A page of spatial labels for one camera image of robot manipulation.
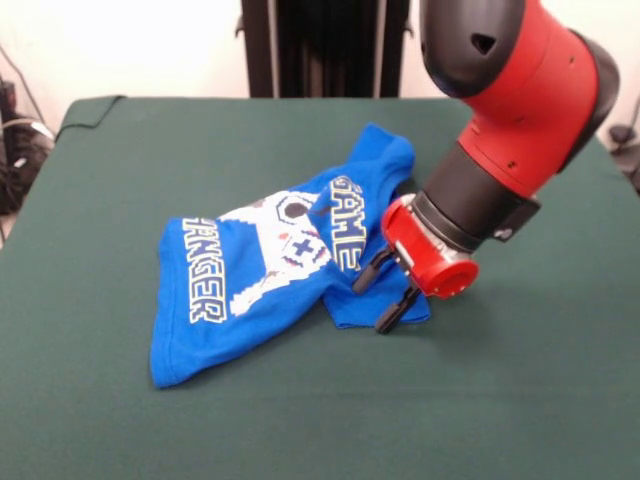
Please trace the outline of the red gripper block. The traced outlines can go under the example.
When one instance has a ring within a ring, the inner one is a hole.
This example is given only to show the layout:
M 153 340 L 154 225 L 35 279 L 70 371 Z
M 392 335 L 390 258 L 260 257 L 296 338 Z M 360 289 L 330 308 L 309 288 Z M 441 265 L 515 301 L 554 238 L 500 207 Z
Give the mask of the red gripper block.
M 417 286 L 407 288 L 401 300 L 392 303 L 379 317 L 375 324 L 379 334 L 394 330 L 421 292 L 427 297 L 447 299 L 469 288 L 479 274 L 479 265 L 470 254 L 450 247 L 420 221 L 412 200 L 399 197 L 385 211 L 381 229 L 390 248 L 380 250 L 352 284 L 354 293 L 364 293 L 395 254 Z

